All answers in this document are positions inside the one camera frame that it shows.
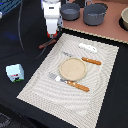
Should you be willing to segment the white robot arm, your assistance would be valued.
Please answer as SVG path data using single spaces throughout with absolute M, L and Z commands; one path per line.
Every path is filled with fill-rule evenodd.
M 44 11 L 47 33 L 55 36 L 60 27 L 63 26 L 62 15 L 60 14 L 60 0 L 41 0 L 41 8 Z

